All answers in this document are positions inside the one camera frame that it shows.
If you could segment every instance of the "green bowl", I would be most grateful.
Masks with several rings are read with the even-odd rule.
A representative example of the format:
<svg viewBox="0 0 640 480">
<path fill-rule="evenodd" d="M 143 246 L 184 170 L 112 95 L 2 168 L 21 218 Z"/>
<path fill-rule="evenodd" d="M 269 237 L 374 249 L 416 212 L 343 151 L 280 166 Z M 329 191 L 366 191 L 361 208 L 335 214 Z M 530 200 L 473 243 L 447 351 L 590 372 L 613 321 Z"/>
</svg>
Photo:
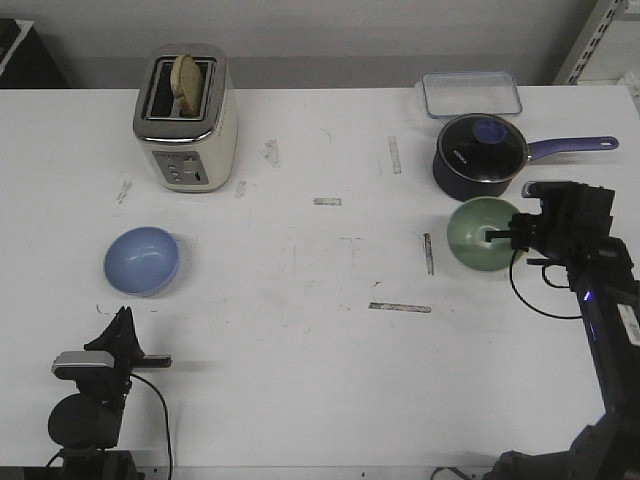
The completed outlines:
<svg viewBox="0 0 640 480">
<path fill-rule="evenodd" d="M 508 238 L 485 241 L 488 230 L 508 230 L 518 209 L 497 197 L 476 197 L 460 205 L 447 227 L 447 241 L 455 257 L 466 266 L 485 272 L 501 270 L 511 263 Z"/>
</svg>

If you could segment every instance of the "toaster control panel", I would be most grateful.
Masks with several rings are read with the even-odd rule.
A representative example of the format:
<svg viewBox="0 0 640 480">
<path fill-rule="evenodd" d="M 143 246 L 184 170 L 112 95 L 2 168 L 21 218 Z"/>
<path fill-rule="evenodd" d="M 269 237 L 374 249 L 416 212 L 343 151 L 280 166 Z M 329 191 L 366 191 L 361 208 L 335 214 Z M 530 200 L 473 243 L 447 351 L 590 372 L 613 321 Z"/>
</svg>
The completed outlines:
<svg viewBox="0 0 640 480">
<path fill-rule="evenodd" d="M 153 157 L 167 183 L 171 185 L 206 185 L 209 183 L 198 152 L 154 151 Z"/>
</svg>

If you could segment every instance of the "container lid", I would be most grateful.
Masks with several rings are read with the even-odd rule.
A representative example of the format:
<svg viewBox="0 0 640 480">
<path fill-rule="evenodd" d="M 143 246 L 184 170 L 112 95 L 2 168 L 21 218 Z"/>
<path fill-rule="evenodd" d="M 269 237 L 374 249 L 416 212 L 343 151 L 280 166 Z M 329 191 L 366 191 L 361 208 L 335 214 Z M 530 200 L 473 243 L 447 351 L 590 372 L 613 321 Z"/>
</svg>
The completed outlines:
<svg viewBox="0 0 640 480">
<path fill-rule="evenodd" d="M 506 120 L 475 113 L 444 126 L 438 153 L 458 175 L 474 182 L 498 183 L 513 178 L 524 167 L 529 147 Z"/>
<path fill-rule="evenodd" d="M 427 115 L 447 118 L 466 113 L 517 115 L 518 87 L 509 72 L 427 73 L 422 77 Z"/>
</svg>

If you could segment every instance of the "bread slice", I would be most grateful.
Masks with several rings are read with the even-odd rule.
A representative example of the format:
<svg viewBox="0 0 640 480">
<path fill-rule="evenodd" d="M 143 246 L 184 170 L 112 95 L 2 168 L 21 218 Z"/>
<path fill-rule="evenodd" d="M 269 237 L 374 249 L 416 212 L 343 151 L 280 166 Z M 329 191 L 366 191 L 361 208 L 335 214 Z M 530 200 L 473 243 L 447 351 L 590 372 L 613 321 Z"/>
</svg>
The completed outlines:
<svg viewBox="0 0 640 480">
<path fill-rule="evenodd" d="M 178 101 L 180 112 L 185 117 L 196 117 L 200 113 L 200 102 L 204 89 L 204 78 L 191 55 L 178 56 L 171 69 L 171 91 Z"/>
</svg>

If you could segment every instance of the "toaster slot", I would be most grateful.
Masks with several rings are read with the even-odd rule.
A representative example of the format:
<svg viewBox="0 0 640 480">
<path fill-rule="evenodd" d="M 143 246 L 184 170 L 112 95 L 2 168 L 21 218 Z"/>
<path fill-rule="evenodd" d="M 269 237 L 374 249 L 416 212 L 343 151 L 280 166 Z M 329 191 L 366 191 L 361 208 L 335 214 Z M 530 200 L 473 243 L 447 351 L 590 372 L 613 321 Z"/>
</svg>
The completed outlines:
<svg viewBox="0 0 640 480">
<path fill-rule="evenodd" d="M 152 87 L 150 89 L 147 108 L 145 109 L 145 120 L 178 120 L 178 121 L 200 121 L 204 118 L 209 96 L 209 87 L 215 70 L 215 60 L 195 58 L 195 63 L 204 77 L 204 89 L 200 100 L 200 113 L 195 117 L 185 117 L 180 113 L 178 102 L 171 91 L 171 69 L 175 57 L 170 59 L 161 58 L 156 62 L 152 77 Z"/>
</svg>

